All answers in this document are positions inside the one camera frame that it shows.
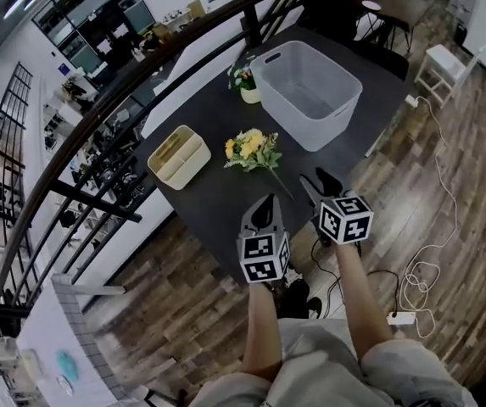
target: flower pot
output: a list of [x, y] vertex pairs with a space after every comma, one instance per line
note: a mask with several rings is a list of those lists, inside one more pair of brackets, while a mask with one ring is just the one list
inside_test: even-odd
[[249, 91], [241, 87], [241, 97], [243, 97], [244, 102], [248, 104], [255, 104], [261, 101], [260, 91], [258, 91], [257, 88]]

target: beige storage box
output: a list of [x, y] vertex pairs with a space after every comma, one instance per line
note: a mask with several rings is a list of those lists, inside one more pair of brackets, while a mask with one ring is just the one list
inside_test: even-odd
[[181, 190], [209, 160], [203, 138], [181, 125], [148, 158], [148, 167], [169, 187]]

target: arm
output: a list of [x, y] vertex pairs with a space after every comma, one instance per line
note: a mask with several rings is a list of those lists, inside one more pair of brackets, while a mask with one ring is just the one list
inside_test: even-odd
[[361, 360], [372, 347], [394, 337], [371, 291], [356, 247], [353, 244], [338, 245], [337, 261], [350, 336]]
[[249, 332], [241, 372], [273, 382], [282, 366], [277, 310], [261, 283], [249, 285]]

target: fluorescent light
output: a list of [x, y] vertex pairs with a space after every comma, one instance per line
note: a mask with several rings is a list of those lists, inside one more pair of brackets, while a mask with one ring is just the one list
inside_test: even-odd
[[30, 0], [30, 1], [28, 2], [28, 4], [26, 4], [26, 5], [24, 6], [24, 10], [28, 10], [28, 9], [30, 8], [30, 6], [31, 6], [33, 3], [35, 3], [36, 1], [37, 1], [37, 0]]
[[17, 0], [13, 3], [13, 5], [8, 9], [8, 11], [3, 16], [3, 19], [6, 20], [25, 0]]

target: table top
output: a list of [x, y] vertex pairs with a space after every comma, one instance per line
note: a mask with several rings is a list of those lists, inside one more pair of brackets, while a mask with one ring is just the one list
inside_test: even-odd
[[370, 0], [378, 3], [381, 8], [372, 11], [374, 14], [388, 17], [395, 24], [406, 31], [411, 31], [423, 18], [426, 12], [433, 6], [429, 0]]
[[[238, 282], [244, 282], [244, 277], [236, 240], [246, 210], [258, 199], [274, 192], [280, 199], [284, 226], [293, 237], [312, 216], [310, 200], [299, 183], [299, 174], [311, 177], [316, 167], [321, 167], [340, 181], [349, 182], [350, 172], [391, 121], [408, 92], [402, 80], [380, 66], [298, 26], [289, 27], [253, 53], [262, 54], [288, 41], [306, 42], [343, 66], [363, 85], [348, 128], [323, 149], [315, 153], [305, 151], [260, 103], [246, 104], [238, 91], [228, 90], [226, 72], [222, 71], [154, 130], [135, 152], [136, 169], [148, 170], [190, 231]], [[185, 188], [177, 191], [152, 174], [147, 160], [179, 125], [188, 125], [196, 131], [209, 147], [212, 158]], [[283, 156], [275, 171], [295, 201], [268, 170], [245, 173], [238, 167], [223, 168], [226, 140], [250, 128], [279, 134], [277, 149]]]
[[[20, 351], [33, 349], [43, 378], [36, 382], [50, 407], [104, 407], [126, 396], [89, 333], [70, 276], [53, 275], [26, 319], [16, 340]], [[73, 395], [63, 390], [56, 378], [62, 375], [57, 352], [75, 361], [79, 380], [70, 382]]]

